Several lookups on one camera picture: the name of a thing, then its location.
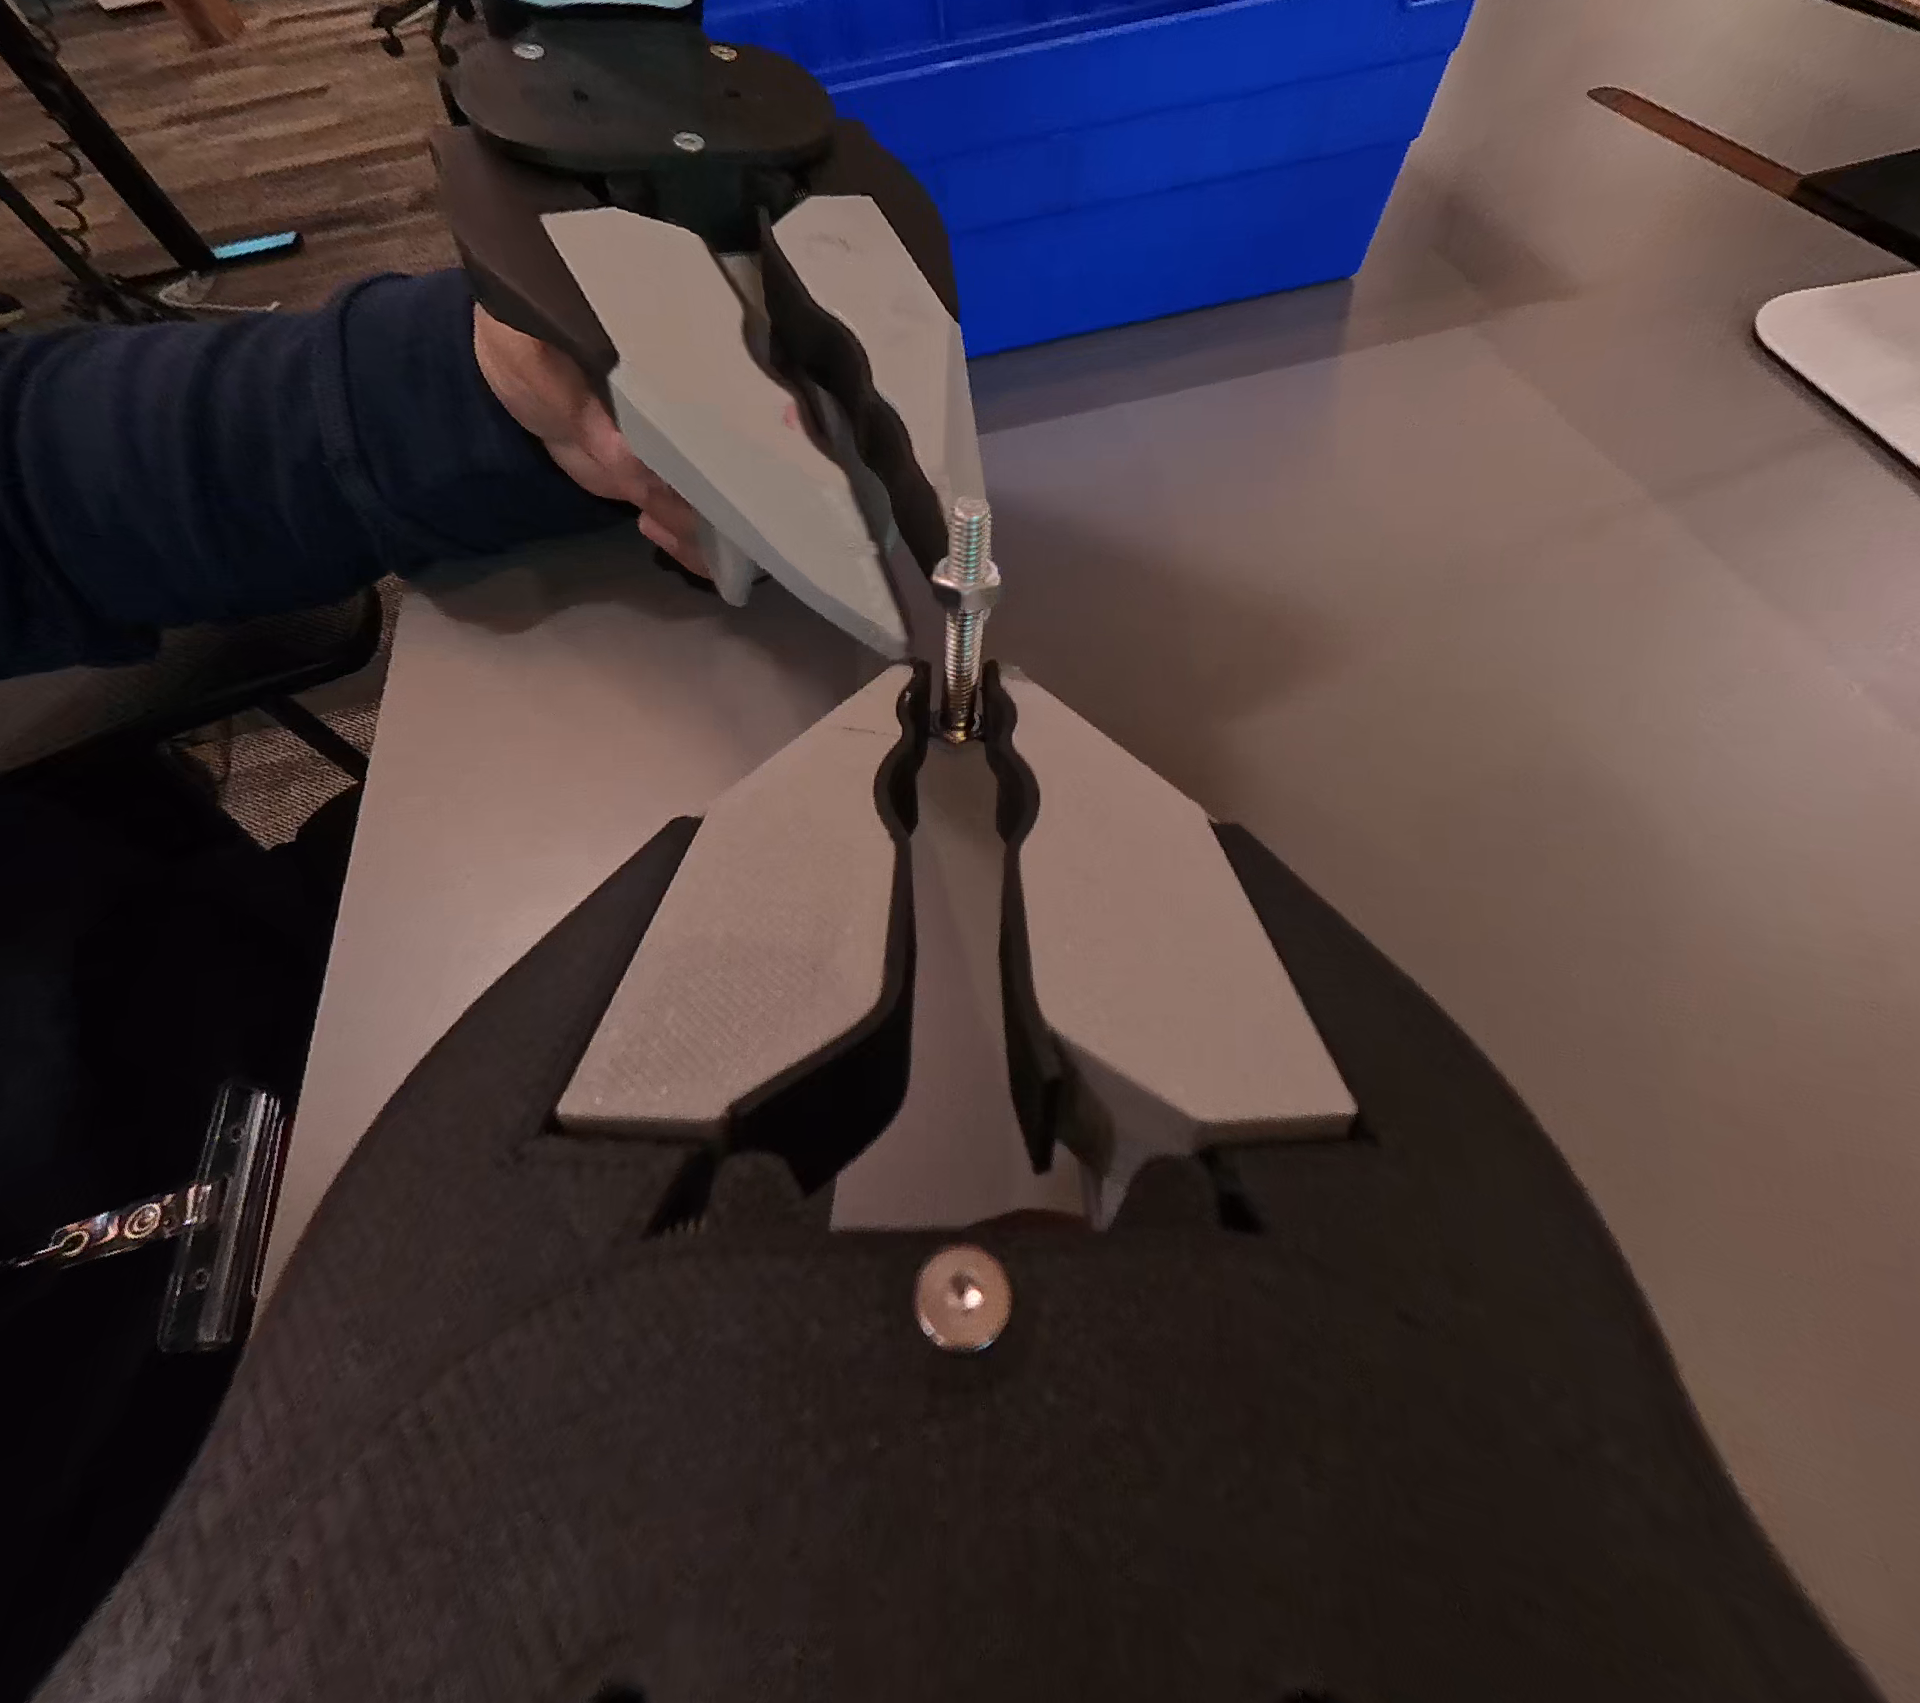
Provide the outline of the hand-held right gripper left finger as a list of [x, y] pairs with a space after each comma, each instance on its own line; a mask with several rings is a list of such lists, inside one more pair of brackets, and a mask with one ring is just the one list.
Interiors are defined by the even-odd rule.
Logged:
[[557, 1097], [569, 1135], [777, 1157], [827, 1185], [900, 1113], [920, 670], [886, 668], [704, 817]]

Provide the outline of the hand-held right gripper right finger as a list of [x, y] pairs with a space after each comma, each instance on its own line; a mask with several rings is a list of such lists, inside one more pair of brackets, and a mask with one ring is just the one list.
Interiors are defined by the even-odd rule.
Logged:
[[1032, 1169], [1067, 1153], [1107, 1229], [1154, 1161], [1350, 1139], [1355, 1097], [1208, 811], [1018, 670], [988, 668], [979, 743]]

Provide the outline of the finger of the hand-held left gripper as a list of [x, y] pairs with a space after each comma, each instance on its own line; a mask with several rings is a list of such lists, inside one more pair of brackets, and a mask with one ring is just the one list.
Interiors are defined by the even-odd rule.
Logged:
[[988, 490], [946, 224], [926, 196], [804, 196], [762, 222], [773, 366], [895, 606], [933, 602], [948, 514]]
[[611, 418], [691, 510], [721, 602], [741, 608], [771, 578], [872, 654], [904, 658], [876, 532], [806, 434], [800, 400], [752, 354], [748, 306], [707, 246], [618, 208], [548, 212], [540, 226], [615, 354]]

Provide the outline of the steel bolt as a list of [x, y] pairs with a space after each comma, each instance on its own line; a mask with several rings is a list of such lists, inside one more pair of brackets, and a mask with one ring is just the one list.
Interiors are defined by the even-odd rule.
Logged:
[[[946, 556], [956, 564], [994, 560], [994, 512], [983, 498], [961, 496], [948, 514]], [[948, 614], [943, 618], [943, 654], [937, 729], [949, 743], [964, 743], [977, 727], [979, 688], [985, 662], [985, 634], [991, 614]]]

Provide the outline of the blue plastic bin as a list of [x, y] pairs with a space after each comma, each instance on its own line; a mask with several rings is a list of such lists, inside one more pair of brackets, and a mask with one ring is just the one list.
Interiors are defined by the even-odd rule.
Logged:
[[923, 186], [977, 360], [1355, 276], [1475, 0], [705, 0]]

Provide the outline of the person's left forearm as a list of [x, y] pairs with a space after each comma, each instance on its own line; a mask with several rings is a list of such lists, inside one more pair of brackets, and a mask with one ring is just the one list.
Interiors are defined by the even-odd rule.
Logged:
[[492, 394], [474, 314], [442, 272], [308, 314], [6, 336], [4, 678], [610, 528]]

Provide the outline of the person's left hand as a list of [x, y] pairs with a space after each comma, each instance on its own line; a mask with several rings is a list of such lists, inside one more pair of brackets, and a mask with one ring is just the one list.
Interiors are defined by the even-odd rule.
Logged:
[[697, 514], [635, 456], [586, 372], [479, 306], [471, 350], [492, 396], [577, 488], [628, 510], [642, 538], [685, 574], [712, 582]]

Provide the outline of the wooden desk black legs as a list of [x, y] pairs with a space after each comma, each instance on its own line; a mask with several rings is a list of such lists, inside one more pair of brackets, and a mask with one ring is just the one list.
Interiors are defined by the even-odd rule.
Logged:
[[[298, 230], [242, 236], [220, 244], [205, 240], [100, 116], [69, 78], [59, 56], [36, 36], [33, 26], [11, 6], [11, 0], [2, 0], [2, 62], [40, 114], [59, 132], [59, 142], [69, 144], [83, 166], [105, 182], [107, 192], [168, 258], [173, 276], [223, 276], [290, 260], [303, 250]], [[100, 298], [126, 302], [133, 290], [161, 282], [157, 274], [137, 280], [103, 276], [72, 238], [40, 216], [10, 178], [4, 178], [4, 206], [75, 286]]]

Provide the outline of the black desk chair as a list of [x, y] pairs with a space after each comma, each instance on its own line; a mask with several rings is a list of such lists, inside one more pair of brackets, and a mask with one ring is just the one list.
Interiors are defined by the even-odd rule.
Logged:
[[381, 622], [381, 600], [365, 588], [319, 612], [176, 630], [149, 660], [10, 678], [2, 771], [93, 745], [164, 741], [323, 688], [374, 660]]

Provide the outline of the clear badge holder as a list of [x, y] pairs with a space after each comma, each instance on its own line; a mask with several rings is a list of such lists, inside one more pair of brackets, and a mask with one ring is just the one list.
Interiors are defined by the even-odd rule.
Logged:
[[209, 1355], [243, 1339], [260, 1297], [283, 1155], [280, 1097], [242, 1079], [220, 1085], [155, 1321], [164, 1355]]

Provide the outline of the person's torso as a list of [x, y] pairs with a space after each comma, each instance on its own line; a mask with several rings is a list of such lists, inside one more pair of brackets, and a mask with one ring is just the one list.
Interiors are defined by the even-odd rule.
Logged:
[[148, 739], [4, 779], [4, 1699], [122, 1575], [238, 1361], [157, 1349], [169, 1247], [14, 1259], [183, 1187], [229, 1079], [293, 1107], [359, 803], [347, 783], [266, 847]]

